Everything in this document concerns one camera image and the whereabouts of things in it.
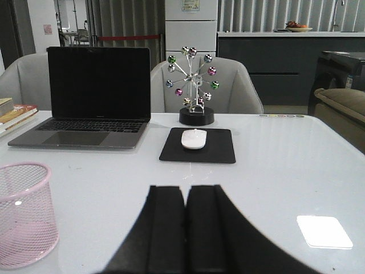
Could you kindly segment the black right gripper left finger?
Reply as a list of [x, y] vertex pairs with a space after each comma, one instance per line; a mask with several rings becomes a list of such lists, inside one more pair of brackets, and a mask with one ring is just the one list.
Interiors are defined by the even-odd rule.
[[185, 273], [185, 206], [176, 186], [150, 186], [133, 227], [103, 273]]

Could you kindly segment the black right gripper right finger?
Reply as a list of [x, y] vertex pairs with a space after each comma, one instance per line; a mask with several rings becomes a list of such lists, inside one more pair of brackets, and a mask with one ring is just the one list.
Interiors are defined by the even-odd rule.
[[316, 273], [249, 222], [221, 186], [193, 186], [186, 205], [188, 273]]

